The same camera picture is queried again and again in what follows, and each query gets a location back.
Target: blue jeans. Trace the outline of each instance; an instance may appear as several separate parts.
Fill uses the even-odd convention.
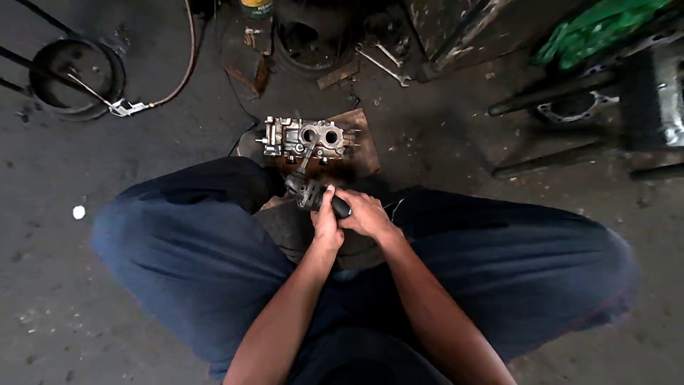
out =
[[[282,180],[222,158],[138,184],[104,207],[92,245],[143,308],[225,374],[253,320],[295,268],[252,217]],[[435,190],[394,222],[504,361],[602,325],[635,300],[639,271],[611,230],[554,208]],[[386,264],[328,280],[303,344],[365,327],[420,349]],[[297,364],[306,364],[305,355]]]

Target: hose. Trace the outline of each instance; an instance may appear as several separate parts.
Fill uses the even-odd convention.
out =
[[[190,61],[187,63],[187,69],[185,69],[185,76],[183,76],[183,80],[181,80],[181,83],[176,87],[176,89],[173,90],[167,97],[154,103],[148,103],[149,107],[156,107],[175,98],[176,95],[178,95],[178,93],[183,89],[187,81],[190,79],[192,69],[195,67],[195,55],[197,48],[195,43],[195,21],[192,19],[192,11],[190,10],[190,2],[188,0],[185,0],[185,9],[187,10],[187,20],[190,23]]]

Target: spanner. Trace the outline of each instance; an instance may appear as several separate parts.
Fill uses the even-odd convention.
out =
[[[382,52],[384,52],[384,54],[387,55],[388,58],[392,59],[392,61],[394,62],[394,64],[397,65],[397,67],[399,67],[399,68],[402,67],[402,64],[403,64],[404,62],[402,62],[401,60],[397,60],[397,58],[395,58],[394,55],[392,55],[391,53],[389,53],[389,51],[387,51],[387,48],[383,47],[382,44],[380,44],[380,42],[377,42],[377,43],[375,44],[375,46],[376,46],[377,48],[380,48],[380,50],[381,50]]]
[[[356,52],[359,52],[361,55],[364,55],[368,60],[370,60],[370,61],[372,61],[373,63],[375,63],[376,66],[379,66],[381,69],[384,69],[385,72],[387,72],[388,74],[392,75],[392,77],[394,77],[396,80],[399,80],[399,83],[402,85],[402,87],[408,87],[408,84],[406,83],[406,80],[411,80],[411,78],[410,78],[409,76],[406,76],[406,75],[397,75],[396,73],[394,73],[394,72],[388,70],[387,68],[385,68],[385,66],[383,66],[382,64],[380,64],[377,60],[375,60],[375,59],[371,58],[370,56],[368,56],[368,54],[365,53],[364,51],[361,51],[361,50],[363,49],[363,46],[362,46],[360,43],[358,43],[358,44],[356,45],[355,48],[356,48]]]

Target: leg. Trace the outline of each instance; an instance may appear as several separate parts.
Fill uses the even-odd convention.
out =
[[[613,320],[635,299],[629,246],[571,212],[427,190],[394,222],[505,361]]]
[[[93,248],[142,307],[219,378],[293,265],[251,214],[277,173],[222,158],[124,191],[98,215]]]

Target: metal can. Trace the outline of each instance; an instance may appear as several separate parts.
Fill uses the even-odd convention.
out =
[[[271,14],[273,0],[240,0],[242,10],[251,18],[265,18]]]

